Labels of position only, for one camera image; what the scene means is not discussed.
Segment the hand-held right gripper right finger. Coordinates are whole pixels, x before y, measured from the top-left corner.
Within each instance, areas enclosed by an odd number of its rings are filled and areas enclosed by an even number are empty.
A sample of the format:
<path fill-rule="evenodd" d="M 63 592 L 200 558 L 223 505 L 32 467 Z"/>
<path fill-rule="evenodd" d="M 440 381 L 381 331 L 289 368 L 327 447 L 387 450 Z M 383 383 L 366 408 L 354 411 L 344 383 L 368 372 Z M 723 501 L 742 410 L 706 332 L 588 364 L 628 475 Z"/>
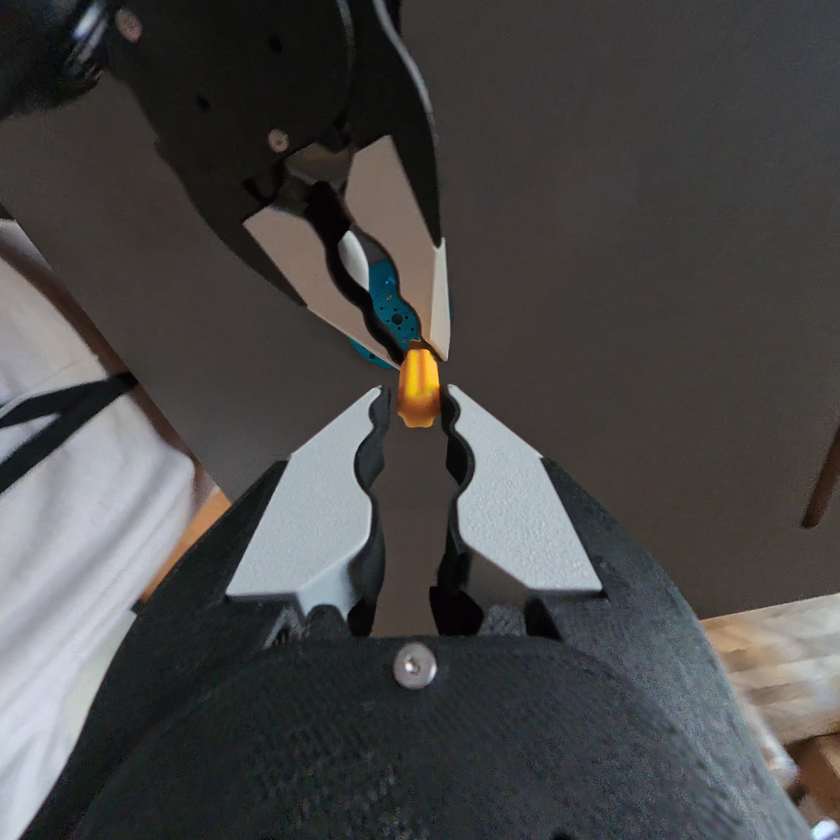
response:
<path fill-rule="evenodd" d="M 456 385 L 441 400 L 455 492 L 429 590 L 433 613 L 526 611 L 541 596 L 602 595 L 545 458 Z"/>

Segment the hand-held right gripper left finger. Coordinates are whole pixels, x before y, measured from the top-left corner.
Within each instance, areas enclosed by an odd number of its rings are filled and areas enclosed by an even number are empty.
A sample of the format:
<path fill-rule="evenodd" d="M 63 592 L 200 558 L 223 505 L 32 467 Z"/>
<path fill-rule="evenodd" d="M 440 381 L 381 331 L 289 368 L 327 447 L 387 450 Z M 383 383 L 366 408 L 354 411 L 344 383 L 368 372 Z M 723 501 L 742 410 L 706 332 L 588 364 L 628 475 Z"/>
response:
<path fill-rule="evenodd" d="M 372 489 L 390 414 L 390 389 L 371 388 L 289 457 L 228 598 L 292 601 L 303 616 L 316 606 L 375 612 L 385 548 Z"/>

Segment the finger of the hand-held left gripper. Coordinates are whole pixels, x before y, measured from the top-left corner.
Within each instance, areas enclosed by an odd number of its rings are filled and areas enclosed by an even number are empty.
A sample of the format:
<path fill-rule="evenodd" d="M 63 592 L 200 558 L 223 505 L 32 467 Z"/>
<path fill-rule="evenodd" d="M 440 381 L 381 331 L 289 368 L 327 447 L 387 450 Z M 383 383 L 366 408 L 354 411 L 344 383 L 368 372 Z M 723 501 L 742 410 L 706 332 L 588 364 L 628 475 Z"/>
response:
<path fill-rule="evenodd" d="M 324 247 L 309 223 L 272 206 L 244 221 L 244 229 L 321 320 L 396 369 L 386 349 L 368 332 L 363 314 L 330 276 Z"/>
<path fill-rule="evenodd" d="M 356 225 L 391 257 L 421 338 L 447 362 L 452 328 L 446 241 L 436 245 L 429 234 L 391 136 L 356 153 L 346 186 Z"/>

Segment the blue disc with square bracket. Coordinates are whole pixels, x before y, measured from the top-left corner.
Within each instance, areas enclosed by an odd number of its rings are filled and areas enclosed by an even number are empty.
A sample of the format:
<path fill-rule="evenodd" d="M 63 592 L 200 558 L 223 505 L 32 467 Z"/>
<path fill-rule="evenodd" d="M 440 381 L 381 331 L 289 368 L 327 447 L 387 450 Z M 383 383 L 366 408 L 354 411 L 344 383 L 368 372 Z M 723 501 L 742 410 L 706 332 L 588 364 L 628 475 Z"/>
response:
<path fill-rule="evenodd" d="M 396 268 L 390 259 L 383 257 L 369 265 L 368 277 L 368 291 L 379 323 L 402 350 L 408 350 L 410 342 L 420 338 L 419 321 L 415 311 L 401 296 Z"/>

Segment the yellow screwdriver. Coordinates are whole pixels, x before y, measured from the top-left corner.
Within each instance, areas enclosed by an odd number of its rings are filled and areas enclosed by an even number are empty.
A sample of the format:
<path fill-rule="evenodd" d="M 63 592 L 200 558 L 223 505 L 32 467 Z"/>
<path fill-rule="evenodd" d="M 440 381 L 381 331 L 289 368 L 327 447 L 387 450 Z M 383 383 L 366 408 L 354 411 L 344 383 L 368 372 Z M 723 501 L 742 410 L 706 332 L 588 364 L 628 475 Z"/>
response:
<path fill-rule="evenodd" d="M 438 359 L 422 341 L 412 341 L 401 366 L 396 413 L 409 429 L 432 427 L 441 412 Z"/>

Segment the grey desk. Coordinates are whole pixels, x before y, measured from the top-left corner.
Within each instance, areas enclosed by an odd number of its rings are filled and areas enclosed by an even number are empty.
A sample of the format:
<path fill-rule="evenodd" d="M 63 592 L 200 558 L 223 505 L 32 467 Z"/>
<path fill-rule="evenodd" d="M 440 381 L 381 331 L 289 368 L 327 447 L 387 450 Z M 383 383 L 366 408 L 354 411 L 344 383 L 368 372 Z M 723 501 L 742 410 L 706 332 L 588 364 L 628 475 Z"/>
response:
<path fill-rule="evenodd" d="M 2 2 L 2 204 L 229 495 L 395 377 L 220 240 L 128 83 Z M 703 616 L 838 592 L 838 2 L 404 2 L 439 143 L 442 378 Z"/>

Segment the person's white shirt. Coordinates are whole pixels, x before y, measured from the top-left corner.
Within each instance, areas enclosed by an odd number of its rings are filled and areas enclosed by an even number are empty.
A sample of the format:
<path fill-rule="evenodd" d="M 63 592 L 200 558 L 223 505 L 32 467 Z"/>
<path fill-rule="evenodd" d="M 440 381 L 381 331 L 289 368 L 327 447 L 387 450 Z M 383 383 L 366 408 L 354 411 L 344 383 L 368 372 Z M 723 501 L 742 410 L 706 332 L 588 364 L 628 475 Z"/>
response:
<path fill-rule="evenodd" d="M 5 218 L 1 403 L 1 824 L 19 838 L 77 740 L 88 662 L 212 485 Z"/>

